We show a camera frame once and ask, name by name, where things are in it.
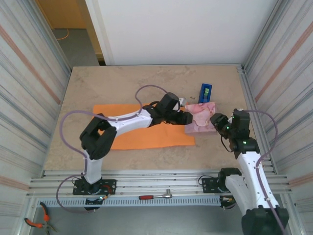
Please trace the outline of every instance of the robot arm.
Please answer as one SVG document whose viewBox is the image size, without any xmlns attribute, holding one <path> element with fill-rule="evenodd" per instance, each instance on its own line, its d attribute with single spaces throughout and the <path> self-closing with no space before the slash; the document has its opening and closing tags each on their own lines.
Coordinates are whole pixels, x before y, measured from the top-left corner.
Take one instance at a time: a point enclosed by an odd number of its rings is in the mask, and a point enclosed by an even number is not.
<svg viewBox="0 0 313 235">
<path fill-rule="evenodd" d="M 257 141 L 249 136 L 249 114 L 235 109 L 230 119 L 215 114 L 210 120 L 222 138 L 229 139 L 229 146 L 244 174 L 242 176 L 237 168 L 222 168 L 218 175 L 219 187 L 230 191 L 240 208 L 244 235 L 280 235 L 281 230 L 269 204 L 284 228 L 289 215 L 286 209 L 279 207 L 272 194 L 262 164 L 257 165 L 261 155 Z"/>
<path fill-rule="evenodd" d="M 179 100 L 175 94 L 167 93 L 161 101 L 155 101 L 150 105 L 143 106 L 140 113 L 138 110 L 126 115 L 109 117 L 116 121 L 107 121 L 98 117 L 93 118 L 80 136 L 82 148 L 87 155 L 87 172 L 84 176 L 86 182 L 93 185 L 101 179 L 102 160 L 110 151 L 115 137 L 135 129 L 158 125 L 162 122 L 175 125 L 190 124 L 192 115 L 179 110 L 182 104 L 183 100 Z"/>
</svg>

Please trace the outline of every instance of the orange cloth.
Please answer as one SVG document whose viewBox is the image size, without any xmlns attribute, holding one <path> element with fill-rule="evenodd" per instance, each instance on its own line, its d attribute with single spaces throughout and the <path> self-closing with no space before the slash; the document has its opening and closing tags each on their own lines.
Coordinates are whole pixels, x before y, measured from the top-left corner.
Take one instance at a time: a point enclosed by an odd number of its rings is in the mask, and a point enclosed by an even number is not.
<svg viewBox="0 0 313 235">
<path fill-rule="evenodd" d="M 103 113 L 105 116 L 119 116 L 134 112 L 139 107 L 139 104 L 96 104 L 93 107 L 93 113 Z M 162 148 L 177 145 L 195 145 L 195 138 L 184 133 L 183 125 L 161 123 L 160 125 L 137 129 L 116 137 L 111 149 Z"/>
</svg>

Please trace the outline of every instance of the doorway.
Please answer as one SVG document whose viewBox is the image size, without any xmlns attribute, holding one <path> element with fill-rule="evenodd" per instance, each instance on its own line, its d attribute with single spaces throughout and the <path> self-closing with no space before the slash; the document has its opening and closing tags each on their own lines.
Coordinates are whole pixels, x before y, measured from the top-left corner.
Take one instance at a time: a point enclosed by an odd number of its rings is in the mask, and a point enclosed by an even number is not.
<svg viewBox="0 0 313 235">
<path fill-rule="evenodd" d="M 36 0 L 71 67 L 105 61 L 85 0 Z"/>
</svg>

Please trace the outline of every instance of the mounting plate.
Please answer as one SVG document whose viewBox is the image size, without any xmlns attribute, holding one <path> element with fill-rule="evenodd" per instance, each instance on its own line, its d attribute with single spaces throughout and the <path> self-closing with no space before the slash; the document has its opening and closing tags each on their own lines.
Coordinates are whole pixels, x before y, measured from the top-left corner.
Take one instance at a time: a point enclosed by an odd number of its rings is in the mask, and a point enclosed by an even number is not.
<svg viewBox="0 0 313 235">
<path fill-rule="evenodd" d="M 99 180 L 90 185 L 84 177 L 74 181 L 73 195 L 108 195 L 115 194 L 116 180 Z"/>
<path fill-rule="evenodd" d="M 219 187 L 219 178 L 202 178 L 202 189 L 203 193 L 221 193 L 221 192 L 229 192 L 223 191 Z"/>
</svg>

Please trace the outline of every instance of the corrugated metal wall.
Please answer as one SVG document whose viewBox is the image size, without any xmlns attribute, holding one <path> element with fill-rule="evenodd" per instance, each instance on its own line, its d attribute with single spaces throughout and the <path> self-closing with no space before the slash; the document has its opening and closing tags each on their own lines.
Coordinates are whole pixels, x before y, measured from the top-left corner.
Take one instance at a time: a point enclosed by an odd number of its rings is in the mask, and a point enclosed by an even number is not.
<svg viewBox="0 0 313 235">
<path fill-rule="evenodd" d="M 0 234 L 18 224 L 70 76 L 32 1 L 0 1 Z"/>
<path fill-rule="evenodd" d="M 313 234 L 313 1 L 288 1 L 271 27 L 246 74 L 258 109 L 277 120 L 274 160 Z M 273 144 L 273 123 L 262 121 Z"/>
</svg>

